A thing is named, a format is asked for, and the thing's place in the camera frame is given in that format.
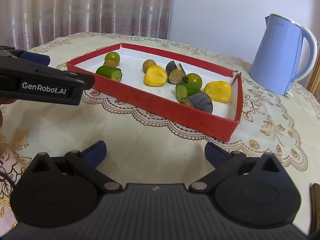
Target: floral tablecloth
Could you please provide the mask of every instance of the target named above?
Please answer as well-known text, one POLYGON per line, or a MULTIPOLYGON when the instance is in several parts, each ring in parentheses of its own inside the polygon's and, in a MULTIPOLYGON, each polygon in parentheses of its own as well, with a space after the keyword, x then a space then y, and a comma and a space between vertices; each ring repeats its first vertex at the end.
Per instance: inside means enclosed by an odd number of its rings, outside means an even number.
MULTIPOLYGON (((250 65, 240 59, 156 38, 77 33, 31 51, 49 55, 50 66, 64 70, 72 58, 119 42, 169 50, 241 71, 243 115, 230 141, 222 143, 91 89, 83 93, 80 106, 22 100, 1 105, 0 171, 17 182, 38 152, 62 156, 104 140, 108 156, 97 169, 123 186, 127 182, 183 182, 188 186, 213 170, 204 157, 208 141, 247 156, 273 152, 301 194, 294 224, 307 234, 309 185, 320 180, 320 105, 315 98, 297 83, 290 90, 293 98, 278 96, 253 82, 247 74, 250 65)), ((17 225, 10 207, 11 192, 0 177, 0 236, 17 225)))

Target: kettle spout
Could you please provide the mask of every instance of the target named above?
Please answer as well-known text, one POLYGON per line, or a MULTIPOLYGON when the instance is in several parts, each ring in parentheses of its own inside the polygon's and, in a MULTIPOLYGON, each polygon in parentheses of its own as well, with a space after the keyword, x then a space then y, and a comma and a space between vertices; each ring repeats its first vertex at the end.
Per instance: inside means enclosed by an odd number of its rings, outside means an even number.
POLYGON ((265 20, 266 20, 266 26, 268 25, 269 17, 270 17, 270 16, 267 16, 267 17, 265 18, 265 20))

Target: yellow pepper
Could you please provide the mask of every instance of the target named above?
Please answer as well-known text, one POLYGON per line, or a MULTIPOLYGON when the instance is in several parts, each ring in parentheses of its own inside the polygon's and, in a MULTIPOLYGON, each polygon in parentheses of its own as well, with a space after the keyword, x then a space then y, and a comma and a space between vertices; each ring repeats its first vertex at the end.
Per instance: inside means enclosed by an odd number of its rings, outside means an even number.
POLYGON ((166 71, 157 65, 152 65, 148 67, 146 75, 144 76, 144 83, 150 87, 160 87, 163 86, 168 79, 168 74, 166 71))
POLYGON ((214 101, 227 103, 231 99, 231 87, 225 81, 213 81, 206 84, 204 92, 214 101))

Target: white logo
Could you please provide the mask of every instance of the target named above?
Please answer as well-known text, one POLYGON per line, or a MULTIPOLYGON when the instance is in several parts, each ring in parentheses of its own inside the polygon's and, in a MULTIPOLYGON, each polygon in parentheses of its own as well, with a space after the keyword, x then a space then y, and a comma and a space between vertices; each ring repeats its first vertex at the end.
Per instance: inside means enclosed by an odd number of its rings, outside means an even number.
POLYGON ((67 89, 58 89, 58 88, 50 88, 49 86, 43 86, 43 85, 31 85, 27 82, 22 83, 22 88, 28 89, 28 90, 36 90, 36 91, 42 91, 42 92, 50 92, 54 94, 66 94, 67 89))
POLYGON ((152 189, 153 191, 158 191, 158 190, 160 190, 160 187, 154 186, 154 187, 152 187, 151 189, 152 189))

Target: tray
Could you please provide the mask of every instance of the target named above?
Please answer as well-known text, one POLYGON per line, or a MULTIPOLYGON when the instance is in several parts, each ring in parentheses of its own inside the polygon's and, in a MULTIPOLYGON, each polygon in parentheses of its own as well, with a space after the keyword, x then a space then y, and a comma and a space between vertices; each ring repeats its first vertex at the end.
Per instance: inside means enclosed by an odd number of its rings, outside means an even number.
POLYGON ((140 45, 119 43, 87 53, 67 62, 69 71, 95 73, 103 65, 105 55, 110 51, 120 54, 121 82, 95 74, 94 89, 145 109, 166 119, 197 130, 222 141, 229 141, 240 122, 243 106, 241 75, 235 77, 231 69, 182 54, 140 45), (208 114, 180 104, 176 98, 175 85, 166 83, 162 87, 148 87, 144 84, 142 64, 153 59, 163 67, 171 60, 181 63, 185 72, 197 73, 203 80, 203 87, 211 81, 223 80, 232 88, 229 103, 216 101, 213 112, 208 114))

